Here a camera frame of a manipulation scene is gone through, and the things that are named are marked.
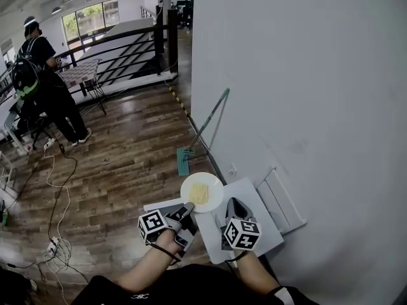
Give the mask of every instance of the wooden floor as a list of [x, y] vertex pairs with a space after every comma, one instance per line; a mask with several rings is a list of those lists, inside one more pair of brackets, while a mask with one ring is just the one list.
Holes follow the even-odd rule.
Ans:
[[[191, 34], [187, 32], [180, 32], [179, 73], [175, 89], [190, 105]], [[132, 268], [148, 249], [136, 228], [142, 206], [179, 197], [184, 177], [177, 174], [176, 149], [188, 145], [194, 133], [165, 85], [123, 93], [104, 102], [104, 106], [107, 116], [95, 108], [84, 117], [93, 131], [86, 144], [66, 147], [66, 140], [61, 140], [66, 155], [77, 159], [78, 166], [66, 184], [71, 204], [60, 233], [72, 243], [72, 267], [88, 278], [104, 275], [115, 279]], [[8, 227], [0, 231], [0, 261], [26, 266], [42, 261], [49, 244], [48, 221], [59, 190], [46, 184], [53, 158], [44, 158], [41, 148], [29, 156], [19, 156], [10, 143], [2, 143], [0, 148], [18, 168], [17, 189], [39, 162], [20, 199], [10, 208]], [[213, 172], [202, 146], [197, 150], [196, 158], [190, 161], [191, 171]], [[50, 182], [58, 186], [72, 172], [74, 161], [65, 159], [57, 146], [46, 155], [55, 156]], [[57, 236], [57, 222], [67, 203], [63, 190], [51, 236]], [[209, 262], [199, 235], [181, 265], [191, 262]], [[34, 298], [37, 304], [64, 304], [57, 277], [44, 264], [40, 268], [45, 281], [35, 266], [15, 271], [37, 282], [41, 290]], [[71, 268], [60, 271], [58, 277], [68, 303], [86, 284]]]

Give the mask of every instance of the plate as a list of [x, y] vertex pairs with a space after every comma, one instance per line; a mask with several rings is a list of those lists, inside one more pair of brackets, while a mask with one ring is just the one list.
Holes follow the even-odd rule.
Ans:
[[210, 212], [216, 209], [223, 200], [223, 184], [215, 176], [210, 173], [195, 173], [186, 178], [181, 186], [181, 199], [184, 203], [189, 202], [188, 196], [193, 183], [206, 184], [209, 187], [209, 199], [204, 205], [195, 205], [195, 212]]

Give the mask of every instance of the table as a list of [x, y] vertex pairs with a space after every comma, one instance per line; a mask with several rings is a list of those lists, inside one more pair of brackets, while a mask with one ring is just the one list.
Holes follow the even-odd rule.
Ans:
[[13, 133], [11, 126], [13, 125], [16, 117], [18, 116], [15, 106], [22, 106], [23, 101], [19, 98], [9, 98], [0, 105], [0, 132], [7, 137], [7, 134], [13, 139], [17, 147], [24, 153], [28, 154], [27, 149], [23, 146], [21, 141]]
[[[77, 67], [61, 72], [60, 75], [68, 89], [76, 85], [81, 85], [81, 87], [87, 88], [87, 92], [93, 99], [104, 99], [106, 96], [104, 95], [102, 87], [97, 82], [97, 67], [101, 60], [100, 58], [96, 58], [89, 62], [82, 62]], [[97, 102], [97, 105], [106, 115], [106, 111], [101, 102]]]
[[[267, 253], [284, 241], [259, 194], [247, 177], [228, 184], [224, 186], [223, 189], [224, 198], [219, 207], [212, 212], [193, 214], [208, 251], [210, 261], [213, 264], [219, 264], [235, 257], [232, 251], [224, 251], [221, 249], [221, 232], [215, 223], [216, 216], [222, 226], [226, 224], [226, 206], [231, 197], [243, 201], [253, 211], [253, 216], [255, 216], [257, 222], [261, 225], [263, 235], [254, 250], [254, 253], [258, 257]], [[165, 208], [163, 212], [167, 213], [179, 208], [179, 205], [182, 203], [183, 201], [181, 198], [168, 200], [145, 205], [144, 210], [148, 212], [154, 209]]]

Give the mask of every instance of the person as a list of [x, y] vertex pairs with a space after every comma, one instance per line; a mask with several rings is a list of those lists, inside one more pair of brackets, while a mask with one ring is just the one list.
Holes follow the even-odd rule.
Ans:
[[[156, 245], [172, 255], [180, 252], [174, 234], [165, 230]], [[114, 283], [103, 276], [93, 277], [72, 305], [177, 301], [205, 304], [217, 300], [227, 304], [316, 304], [296, 288], [280, 286], [253, 252], [237, 260], [240, 279], [229, 271], [198, 264], [167, 270], [171, 261], [169, 254], [151, 248], [136, 267]]]
[[27, 25], [24, 32], [26, 40], [19, 49], [17, 58], [31, 49], [32, 59], [42, 69], [41, 84], [34, 96], [36, 105], [55, 123], [65, 138], [72, 143], [72, 146], [78, 145], [78, 142], [84, 144], [92, 135], [92, 131], [85, 127], [66, 84], [54, 72], [57, 67], [57, 61], [53, 57], [55, 50], [48, 40], [41, 35], [42, 30], [37, 22]]

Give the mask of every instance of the backpack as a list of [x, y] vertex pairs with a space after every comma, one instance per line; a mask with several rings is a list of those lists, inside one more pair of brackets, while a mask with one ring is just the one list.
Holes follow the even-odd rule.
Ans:
[[18, 51], [17, 59], [11, 68], [11, 81], [17, 96], [22, 100], [34, 98], [41, 84], [43, 68], [35, 60], [34, 56], [31, 55], [32, 47], [37, 38], [29, 41], [26, 51], [21, 47], [20, 51]]

